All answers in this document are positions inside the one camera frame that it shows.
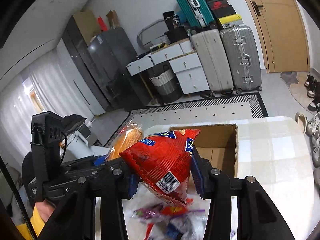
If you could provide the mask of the left hand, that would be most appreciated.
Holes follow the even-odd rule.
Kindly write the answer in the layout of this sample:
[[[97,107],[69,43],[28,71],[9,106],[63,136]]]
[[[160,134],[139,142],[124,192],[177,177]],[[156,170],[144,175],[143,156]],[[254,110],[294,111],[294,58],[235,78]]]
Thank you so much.
[[[43,202],[36,202],[35,207],[38,210],[38,213],[41,219],[46,223],[50,216],[55,211],[55,205],[53,205],[48,200],[44,200]]]

